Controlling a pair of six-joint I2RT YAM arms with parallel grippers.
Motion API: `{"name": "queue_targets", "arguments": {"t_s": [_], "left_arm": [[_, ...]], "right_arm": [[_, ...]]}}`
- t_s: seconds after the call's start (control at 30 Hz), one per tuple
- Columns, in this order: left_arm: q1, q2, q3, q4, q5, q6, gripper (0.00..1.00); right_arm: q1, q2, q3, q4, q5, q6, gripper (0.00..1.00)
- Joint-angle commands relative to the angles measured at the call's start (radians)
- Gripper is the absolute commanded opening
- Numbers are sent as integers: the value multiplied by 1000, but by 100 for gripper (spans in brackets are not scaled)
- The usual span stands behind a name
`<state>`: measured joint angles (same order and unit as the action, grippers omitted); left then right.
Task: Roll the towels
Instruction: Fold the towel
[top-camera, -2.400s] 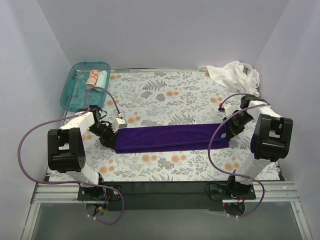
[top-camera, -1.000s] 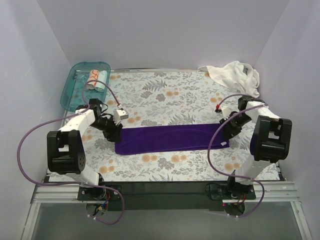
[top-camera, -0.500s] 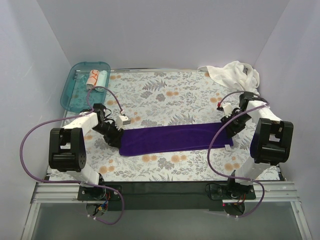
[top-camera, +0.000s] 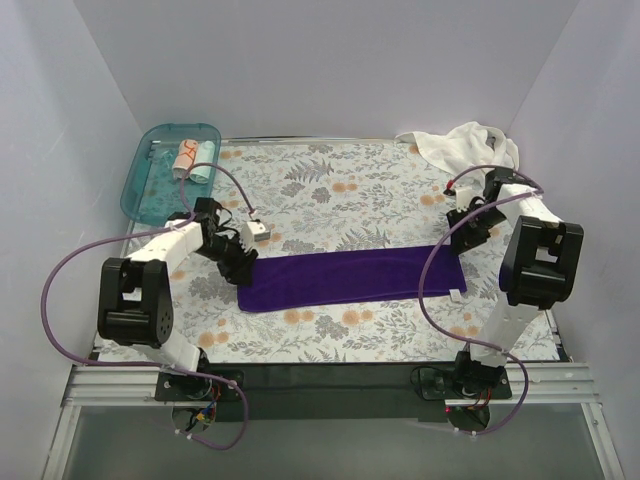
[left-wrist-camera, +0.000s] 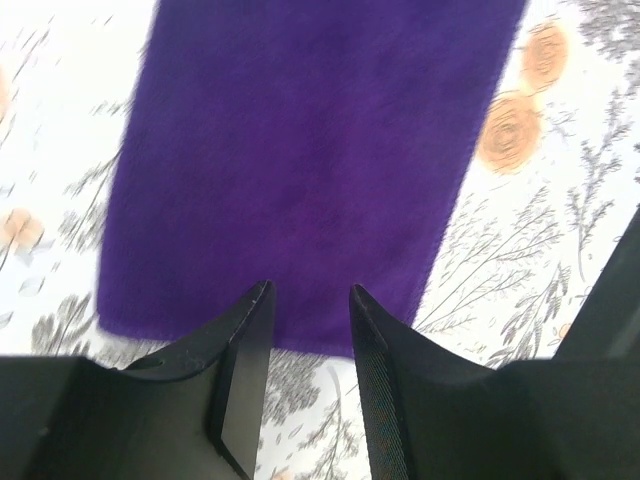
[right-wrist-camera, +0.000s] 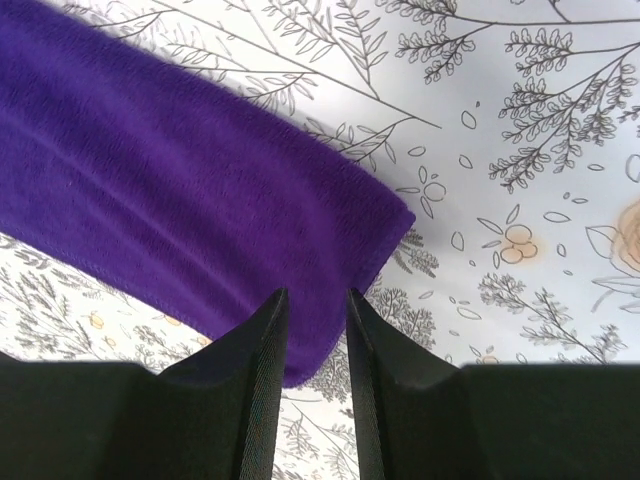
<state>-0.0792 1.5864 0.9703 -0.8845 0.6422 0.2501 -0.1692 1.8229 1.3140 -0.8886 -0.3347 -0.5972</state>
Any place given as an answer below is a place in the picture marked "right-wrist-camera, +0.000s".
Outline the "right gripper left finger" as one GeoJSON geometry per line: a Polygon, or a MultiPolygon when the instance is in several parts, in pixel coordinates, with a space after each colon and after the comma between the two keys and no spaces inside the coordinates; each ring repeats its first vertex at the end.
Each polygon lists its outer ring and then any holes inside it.
{"type": "Polygon", "coordinates": [[[153,373],[137,363],[1,360],[5,479],[268,479],[289,298],[153,373]]]}

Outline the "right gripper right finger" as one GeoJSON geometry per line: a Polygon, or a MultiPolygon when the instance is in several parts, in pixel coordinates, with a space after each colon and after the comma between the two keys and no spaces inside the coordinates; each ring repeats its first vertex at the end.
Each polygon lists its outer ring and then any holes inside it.
{"type": "Polygon", "coordinates": [[[635,364],[455,367],[347,297],[364,479],[635,479],[635,364]]]}

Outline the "purple towel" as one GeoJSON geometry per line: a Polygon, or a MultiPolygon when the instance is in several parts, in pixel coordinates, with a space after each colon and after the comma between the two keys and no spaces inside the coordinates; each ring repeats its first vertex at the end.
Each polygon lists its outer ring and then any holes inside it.
{"type": "Polygon", "coordinates": [[[311,378],[415,217],[287,121],[38,1],[1,5],[1,230],[209,337],[286,288],[311,378]]]}

